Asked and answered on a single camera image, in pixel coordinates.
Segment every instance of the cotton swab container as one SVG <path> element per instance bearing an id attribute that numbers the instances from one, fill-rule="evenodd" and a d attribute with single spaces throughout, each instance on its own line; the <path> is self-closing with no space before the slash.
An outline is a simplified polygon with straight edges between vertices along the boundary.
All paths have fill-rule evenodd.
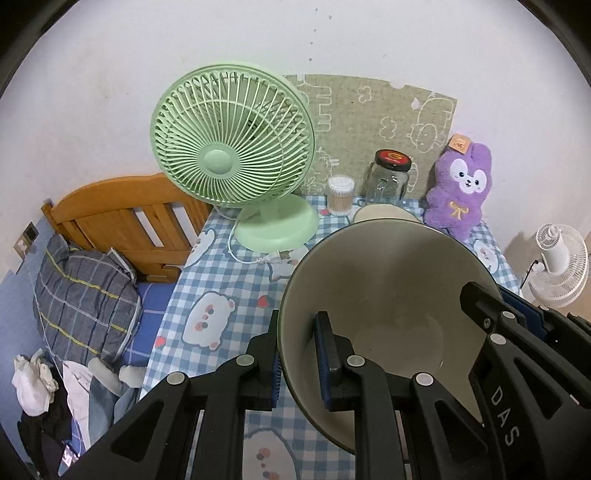
<path id="1" fill-rule="evenodd" d="M 351 213 L 354 190 L 355 181 L 347 175 L 336 175 L 329 178 L 327 204 L 331 215 L 344 216 Z"/>

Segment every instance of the yellow bow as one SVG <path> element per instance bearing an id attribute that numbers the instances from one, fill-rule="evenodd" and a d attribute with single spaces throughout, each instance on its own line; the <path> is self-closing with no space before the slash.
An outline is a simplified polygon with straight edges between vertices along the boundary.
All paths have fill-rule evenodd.
<path id="1" fill-rule="evenodd" d="M 453 208 L 453 212 L 450 217 L 456 217 L 458 220 L 462 220 L 462 213 L 468 213 L 470 209 L 468 207 L 460 207 L 456 202 L 449 202 L 449 206 Z"/>

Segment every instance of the stuffed toy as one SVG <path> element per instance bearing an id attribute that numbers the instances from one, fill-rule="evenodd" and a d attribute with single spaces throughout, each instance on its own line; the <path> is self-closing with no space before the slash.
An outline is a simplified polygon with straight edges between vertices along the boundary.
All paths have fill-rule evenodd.
<path id="1" fill-rule="evenodd" d="M 465 153 L 448 148 L 435 162 L 436 185 L 427 193 L 425 224 L 464 241 L 480 223 L 480 207 L 492 186 L 491 151 L 470 143 Z"/>

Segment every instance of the wooden headboard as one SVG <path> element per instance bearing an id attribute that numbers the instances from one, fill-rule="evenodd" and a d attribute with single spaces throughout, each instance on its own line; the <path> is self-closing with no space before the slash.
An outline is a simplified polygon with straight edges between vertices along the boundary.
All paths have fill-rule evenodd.
<path id="1" fill-rule="evenodd" d="M 171 203 L 183 205 L 199 234 L 211 205 L 182 192 L 163 173 L 91 183 L 55 206 L 45 202 L 41 210 L 56 232 L 82 248 L 107 251 L 113 247 L 148 281 L 173 282 L 179 270 L 168 265 L 184 265 L 191 245 Z M 154 245 L 134 208 L 144 211 L 163 247 Z"/>

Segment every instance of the table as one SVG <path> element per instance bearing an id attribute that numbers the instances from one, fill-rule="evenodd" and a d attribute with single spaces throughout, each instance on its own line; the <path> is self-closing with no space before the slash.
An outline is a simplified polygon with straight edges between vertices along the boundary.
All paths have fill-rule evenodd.
<path id="1" fill-rule="evenodd" d="M 212 211 L 163 317 L 142 396 L 170 372 L 182 371 L 193 377 L 214 371 L 228 359 L 244 353 L 251 337 L 267 330 L 271 312 L 279 308 L 294 264 L 313 245 L 350 223 L 347 217 L 328 214 L 324 196 L 306 199 L 319 212 L 318 232 L 305 247 L 292 251 L 291 261 L 274 265 L 245 265 L 233 260 L 227 248 L 232 222 Z M 359 205 L 361 201 L 357 200 L 356 208 Z M 423 208 L 418 200 L 406 200 L 403 207 L 422 218 Z M 233 216 L 235 212 L 225 214 Z M 244 261 L 258 258 L 259 255 L 237 242 L 232 243 L 238 258 Z M 489 268 L 498 284 L 519 293 L 519 282 L 486 223 L 476 226 L 464 243 Z M 196 314 L 189 318 L 193 308 Z M 203 323 L 196 325 L 197 321 L 206 320 L 205 330 Z M 185 333 L 187 321 L 191 328 Z M 244 480 L 345 480 L 354 477 L 355 457 L 326 440 L 306 420 L 284 379 L 276 409 L 246 413 Z"/>

